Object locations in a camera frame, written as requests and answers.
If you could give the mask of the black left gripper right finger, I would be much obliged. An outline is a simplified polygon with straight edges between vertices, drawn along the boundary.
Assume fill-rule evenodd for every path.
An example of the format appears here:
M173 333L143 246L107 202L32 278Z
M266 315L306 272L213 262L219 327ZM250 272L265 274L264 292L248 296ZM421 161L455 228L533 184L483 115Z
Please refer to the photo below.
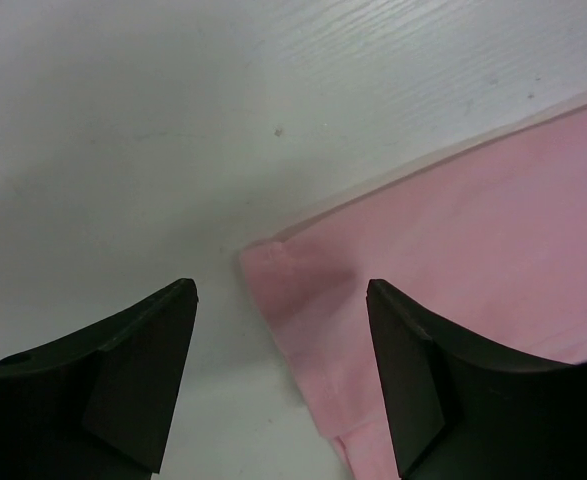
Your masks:
M587 361L530 355L376 279L367 310L403 479L587 479Z

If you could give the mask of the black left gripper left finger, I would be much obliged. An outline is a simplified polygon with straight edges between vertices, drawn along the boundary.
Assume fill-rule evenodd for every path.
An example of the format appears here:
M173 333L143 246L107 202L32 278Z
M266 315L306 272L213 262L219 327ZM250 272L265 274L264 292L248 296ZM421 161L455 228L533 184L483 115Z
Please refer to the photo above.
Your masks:
M190 279L0 360L0 479L148 479L162 466L198 305Z

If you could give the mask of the light pink t-shirt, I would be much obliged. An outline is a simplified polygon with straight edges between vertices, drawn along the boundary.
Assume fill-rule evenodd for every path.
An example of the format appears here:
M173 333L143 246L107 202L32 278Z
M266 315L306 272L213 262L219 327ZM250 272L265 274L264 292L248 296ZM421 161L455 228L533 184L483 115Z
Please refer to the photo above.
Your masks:
M370 280L503 345L587 360L587 108L253 246L241 265L319 433L356 478L394 479Z

